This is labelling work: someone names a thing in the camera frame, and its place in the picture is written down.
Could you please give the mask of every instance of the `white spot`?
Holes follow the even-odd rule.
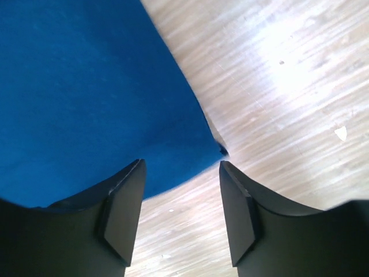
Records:
[[[347,130],[346,126],[340,127],[339,129],[334,131],[336,135],[340,138],[340,140],[345,141],[347,138]]]

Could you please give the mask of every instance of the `wood grain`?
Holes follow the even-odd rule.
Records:
[[[369,199],[367,0],[142,2],[231,162],[315,208]],[[237,276],[217,168],[143,203],[127,276]]]

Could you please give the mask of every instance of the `blue fabric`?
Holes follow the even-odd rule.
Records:
[[[0,197],[49,204],[146,159],[145,198],[221,158],[139,0],[0,1]]]

